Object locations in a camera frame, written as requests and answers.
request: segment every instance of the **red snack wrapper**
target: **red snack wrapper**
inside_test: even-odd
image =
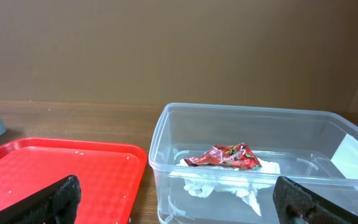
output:
[[[200,157],[191,157],[185,159],[189,166],[229,166],[241,169],[254,169],[262,167],[258,158],[244,144],[235,146],[215,145]]]

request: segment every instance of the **brown wall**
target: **brown wall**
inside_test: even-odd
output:
[[[345,111],[358,1],[0,0],[0,99]]]

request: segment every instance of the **transparent storage box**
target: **transparent storage box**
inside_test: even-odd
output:
[[[215,144],[241,142],[259,159],[278,163],[280,174],[177,166]],[[149,163],[160,223],[278,223],[272,197],[280,175],[358,215],[358,127],[334,113],[172,103],[155,128]],[[260,215],[230,192],[202,198],[185,190],[187,182],[217,180],[237,189],[262,186],[254,192]]]

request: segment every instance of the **container rim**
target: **container rim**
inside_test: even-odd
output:
[[[351,123],[342,116],[328,112],[328,111],[316,111],[316,110],[293,110],[293,109],[280,109],[280,108],[264,108],[264,107],[253,107],[253,106],[229,106],[229,105],[209,105],[209,104],[196,104],[196,103],[169,103],[167,104],[157,121],[157,125],[154,129],[152,143],[150,145],[149,152],[149,164],[154,170],[162,172],[182,172],[182,173],[193,173],[194,167],[182,167],[171,164],[161,164],[155,161],[155,156],[157,155],[158,145],[160,144],[160,139],[162,137],[161,133],[167,118],[169,115],[168,110],[174,106],[181,107],[190,107],[190,108],[211,108],[211,109],[225,109],[225,110],[249,110],[249,111],[264,111],[264,112],[275,112],[275,113],[298,113],[298,114],[310,114],[310,115],[324,115],[330,116],[340,120],[348,128],[353,129],[358,132],[358,126]],[[266,180],[276,180],[277,177],[281,176],[280,174],[262,174],[262,173],[253,173],[253,172],[238,172],[236,170],[217,170],[217,169],[208,169],[204,167],[197,168],[200,171],[200,175],[221,175],[225,177],[243,177],[243,178],[252,178],[253,182],[255,180],[261,180],[266,182]],[[343,185],[343,186],[358,186],[358,179],[344,179],[339,177],[305,177],[302,175],[287,175],[288,178],[291,178],[295,182],[304,183],[304,184],[326,184],[326,185]]]

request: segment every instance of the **white tissue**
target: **white tissue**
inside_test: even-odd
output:
[[[258,159],[262,167],[246,172],[260,172],[267,174],[279,174],[280,165],[276,162],[267,162]],[[179,161],[177,166],[188,166],[184,159]],[[238,168],[222,167],[222,166],[208,166],[210,169],[230,169],[239,170]],[[253,183],[245,177],[220,177],[216,175],[203,175],[184,172],[171,172],[171,176],[181,177],[185,180],[184,189],[189,192],[191,196],[206,198],[212,191],[216,192],[230,192],[235,196],[241,198],[243,202],[250,205],[255,213],[260,216],[260,208],[256,196],[258,190],[270,187],[275,183],[274,180],[263,180],[258,183]]]

